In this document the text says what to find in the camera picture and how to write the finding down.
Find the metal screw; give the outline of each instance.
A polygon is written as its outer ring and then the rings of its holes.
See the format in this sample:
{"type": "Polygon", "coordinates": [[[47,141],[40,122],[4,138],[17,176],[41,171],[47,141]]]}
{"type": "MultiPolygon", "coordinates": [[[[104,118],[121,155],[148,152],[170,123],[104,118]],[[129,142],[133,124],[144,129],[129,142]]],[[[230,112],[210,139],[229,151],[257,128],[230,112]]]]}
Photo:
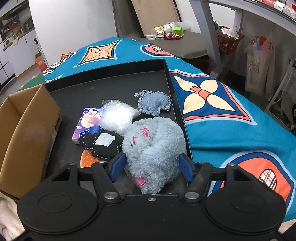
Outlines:
{"type": "Polygon", "coordinates": [[[148,198],[148,201],[155,202],[156,201],[156,198],[155,197],[150,197],[150,198],[148,198]]]}
{"type": "Polygon", "coordinates": [[[117,192],[106,192],[106,193],[104,194],[104,197],[105,197],[106,199],[115,199],[115,198],[118,197],[118,193],[117,193],[117,192]]]}
{"type": "Polygon", "coordinates": [[[187,199],[191,199],[191,200],[198,199],[199,196],[200,195],[197,192],[187,192],[187,193],[185,193],[185,197],[187,199]]]}

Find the pink plush mouth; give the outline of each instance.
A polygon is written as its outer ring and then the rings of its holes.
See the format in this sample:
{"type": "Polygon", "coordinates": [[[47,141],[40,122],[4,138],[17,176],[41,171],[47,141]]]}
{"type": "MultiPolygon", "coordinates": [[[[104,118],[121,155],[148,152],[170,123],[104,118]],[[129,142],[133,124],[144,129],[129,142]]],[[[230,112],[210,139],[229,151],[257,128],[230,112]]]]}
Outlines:
{"type": "Polygon", "coordinates": [[[146,184],[147,180],[144,177],[135,177],[134,175],[131,175],[133,180],[136,182],[137,186],[143,186],[146,184]]]}

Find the patterned bedspread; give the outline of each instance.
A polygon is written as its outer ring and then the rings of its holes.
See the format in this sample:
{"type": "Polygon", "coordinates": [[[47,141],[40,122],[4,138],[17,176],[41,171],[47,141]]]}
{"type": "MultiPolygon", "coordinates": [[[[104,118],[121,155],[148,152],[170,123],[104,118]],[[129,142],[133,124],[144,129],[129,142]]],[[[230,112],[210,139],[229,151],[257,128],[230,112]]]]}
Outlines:
{"type": "MultiPolygon", "coordinates": [[[[164,58],[170,69],[193,159],[236,163],[282,195],[284,221],[296,218],[296,139],[228,86],[153,44],[108,38],[72,52],[44,71],[47,82],[103,66],[164,58]]],[[[212,183],[210,193],[224,183],[212,183]]]]}

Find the floor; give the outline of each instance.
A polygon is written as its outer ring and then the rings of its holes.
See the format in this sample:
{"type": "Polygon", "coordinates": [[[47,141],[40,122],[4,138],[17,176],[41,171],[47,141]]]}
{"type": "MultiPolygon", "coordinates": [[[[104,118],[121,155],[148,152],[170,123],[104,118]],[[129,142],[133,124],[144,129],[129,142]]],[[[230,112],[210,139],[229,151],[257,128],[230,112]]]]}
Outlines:
{"type": "Polygon", "coordinates": [[[37,65],[24,72],[19,77],[12,79],[7,85],[5,85],[0,93],[0,104],[2,104],[6,97],[14,92],[17,92],[23,85],[28,83],[33,77],[41,73],[37,65]]]}

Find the gray plush mouse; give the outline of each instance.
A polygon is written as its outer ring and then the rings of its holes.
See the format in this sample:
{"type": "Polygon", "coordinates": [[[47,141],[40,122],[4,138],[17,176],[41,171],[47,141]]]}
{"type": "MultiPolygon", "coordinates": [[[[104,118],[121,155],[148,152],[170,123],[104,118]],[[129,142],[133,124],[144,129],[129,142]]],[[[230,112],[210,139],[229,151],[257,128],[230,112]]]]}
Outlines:
{"type": "Polygon", "coordinates": [[[177,158],[186,153],[186,143],[174,121],[155,117],[130,125],[122,150],[127,157],[127,174],[143,194],[155,194],[178,176],[177,158]]]}

